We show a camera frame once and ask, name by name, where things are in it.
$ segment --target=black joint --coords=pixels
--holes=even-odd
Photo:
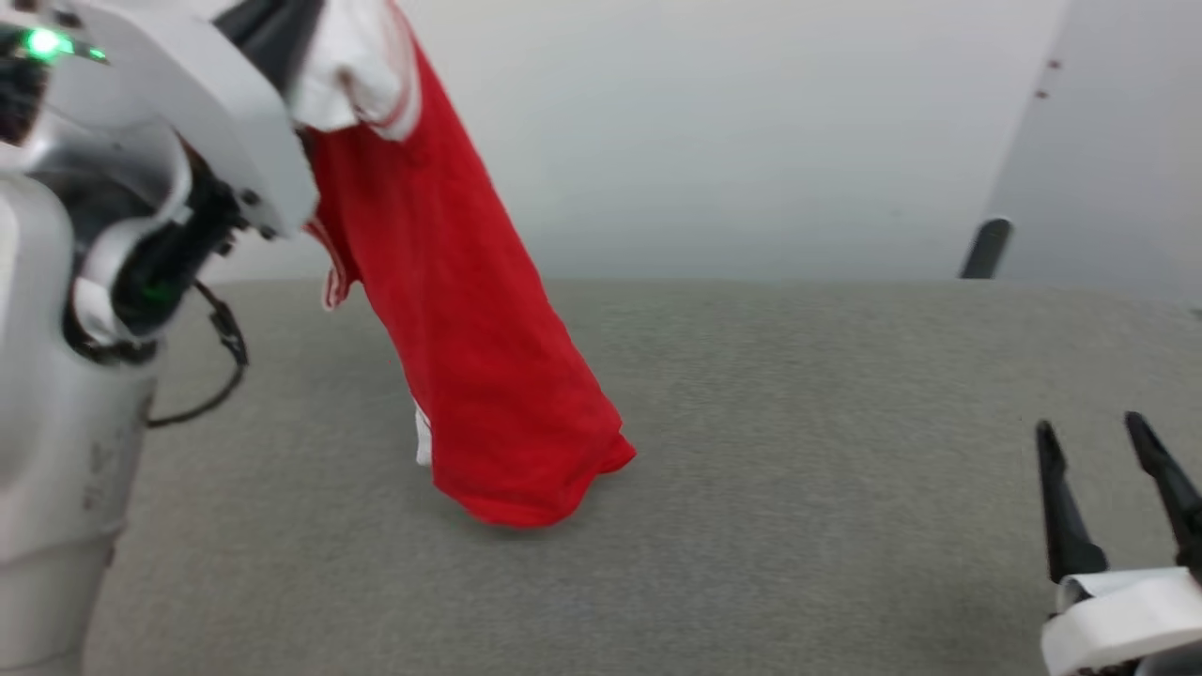
[[[964,261],[960,279],[993,279],[1013,230],[1014,225],[1001,218],[982,224]]]
[[[66,12],[63,10],[56,10],[54,12],[54,20],[58,22],[63,28],[82,28],[83,22],[79,20],[79,14],[75,12]]]

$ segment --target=white sleeve trim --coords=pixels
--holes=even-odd
[[[403,140],[421,118],[412,32],[394,0],[327,0],[297,89],[292,115],[320,131],[359,123]]]

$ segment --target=gray panel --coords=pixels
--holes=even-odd
[[[1075,4],[989,215],[998,277],[1202,301],[1202,4]]]

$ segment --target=green indicator light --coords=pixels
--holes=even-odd
[[[30,57],[42,60],[53,59],[60,53],[75,53],[75,43],[70,38],[44,28],[29,31],[25,37],[25,48],[29,49]]]

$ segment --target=gray felt surface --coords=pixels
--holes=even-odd
[[[480,526],[413,464],[361,296],[226,287],[231,404],[150,434],[89,676],[1040,674],[1033,431],[1095,538],[1173,551],[1121,414],[1202,478],[1202,322],[998,283],[551,283],[641,457],[569,522]],[[201,308],[160,410],[226,375]]]

